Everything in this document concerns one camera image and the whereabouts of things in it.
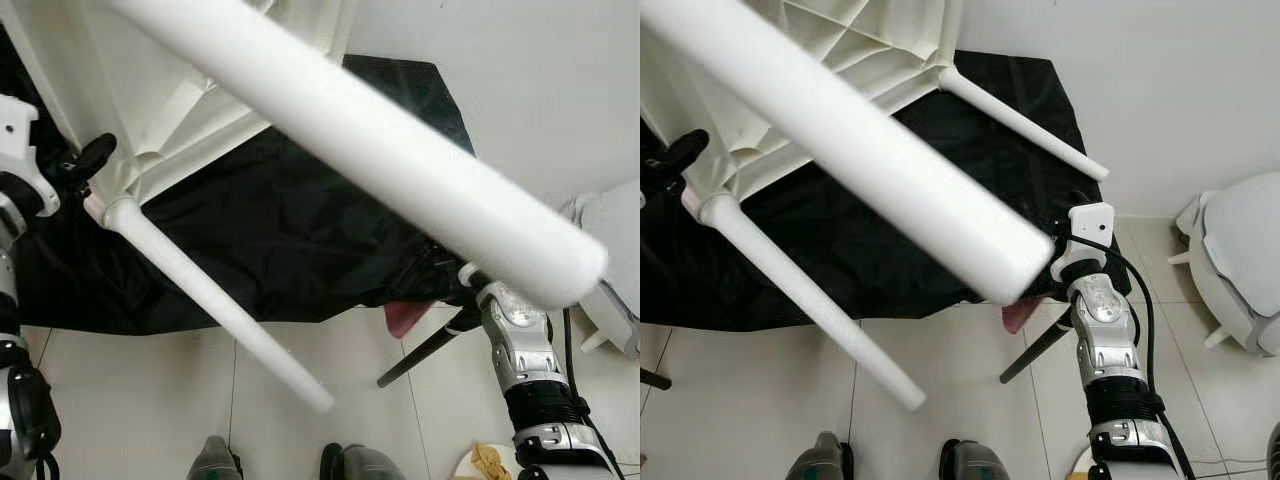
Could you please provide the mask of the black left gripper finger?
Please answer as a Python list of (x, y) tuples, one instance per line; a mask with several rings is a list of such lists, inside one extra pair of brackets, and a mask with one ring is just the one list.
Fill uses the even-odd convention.
[(680, 136), (660, 155), (660, 178), (681, 177), (701, 156), (709, 142), (710, 136), (704, 129)]
[(116, 142), (118, 140), (113, 133), (102, 133), (91, 140), (77, 155), (69, 159), (84, 168), (86, 184), (105, 168), (110, 156), (116, 150)]

